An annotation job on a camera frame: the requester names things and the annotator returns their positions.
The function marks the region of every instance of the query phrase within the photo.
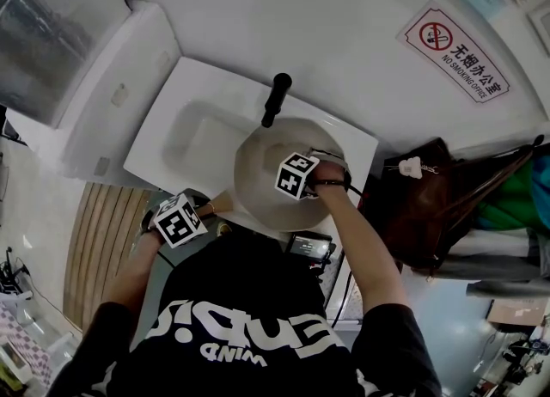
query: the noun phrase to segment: black faucet handle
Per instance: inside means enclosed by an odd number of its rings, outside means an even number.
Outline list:
[[[278,73],[273,78],[273,89],[278,89],[286,94],[292,86],[292,78],[286,73]]]
[[[292,78],[286,73],[279,73],[273,78],[272,92],[267,99],[266,112],[261,120],[261,124],[265,128],[272,126],[275,116],[281,112],[281,106],[291,85]]]

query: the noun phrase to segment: white sink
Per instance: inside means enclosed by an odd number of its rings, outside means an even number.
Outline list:
[[[215,197],[233,190],[235,153],[260,126],[270,92],[245,77],[181,58],[150,109],[124,168],[171,193],[192,188]],[[315,122],[344,152],[352,184],[363,189],[378,144],[372,136],[289,95],[278,118]],[[356,194],[350,198],[358,203]],[[260,224],[238,201],[235,211],[223,216],[279,240],[288,237]],[[334,238],[338,256],[340,241],[332,218],[313,230]]]

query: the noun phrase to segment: no smoking symbol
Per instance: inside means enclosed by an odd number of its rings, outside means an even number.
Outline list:
[[[445,50],[453,44],[453,34],[439,22],[428,22],[420,28],[422,44],[432,50]]]

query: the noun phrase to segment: brown leather bag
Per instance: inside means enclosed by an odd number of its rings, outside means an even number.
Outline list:
[[[384,162],[371,219],[389,252],[416,269],[436,269],[471,228],[475,206],[515,173],[542,143],[502,155],[456,161],[438,138]],[[399,163],[420,157],[422,178],[402,175]]]

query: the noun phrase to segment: white graphic print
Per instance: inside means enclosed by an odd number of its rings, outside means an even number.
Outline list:
[[[172,319],[172,309],[177,308]],[[222,325],[217,318],[222,316],[229,320],[229,326]],[[192,323],[192,317],[196,318],[206,332],[215,339],[224,341],[226,345],[206,343],[201,345],[200,354],[209,361],[233,362],[234,360],[249,361],[261,366],[267,366],[266,360],[260,354],[254,354],[252,348],[262,351],[273,351],[279,348],[289,347],[296,355],[303,359],[324,352],[330,346],[344,346],[338,335],[319,315],[305,314],[291,317],[287,321],[277,319],[279,332],[277,336],[267,336],[259,319],[251,319],[250,315],[241,310],[230,309],[212,304],[207,301],[172,301],[159,315],[158,327],[151,328],[145,336],[146,339],[163,336],[174,324],[188,325]],[[311,325],[302,330],[302,339],[312,339],[316,334],[327,332],[328,334],[312,344],[303,343],[296,333],[296,326],[311,322]],[[250,340],[245,334],[248,331]],[[179,327],[174,333],[175,339],[186,344],[193,340],[190,328]]]
[[[102,393],[103,395],[107,395],[107,385],[113,379],[113,370],[115,366],[117,366],[116,362],[114,362],[111,366],[107,368],[107,371],[105,371],[105,377],[103,377],[103,382],[92,385],[92,391],[96,391],[98,393]]]

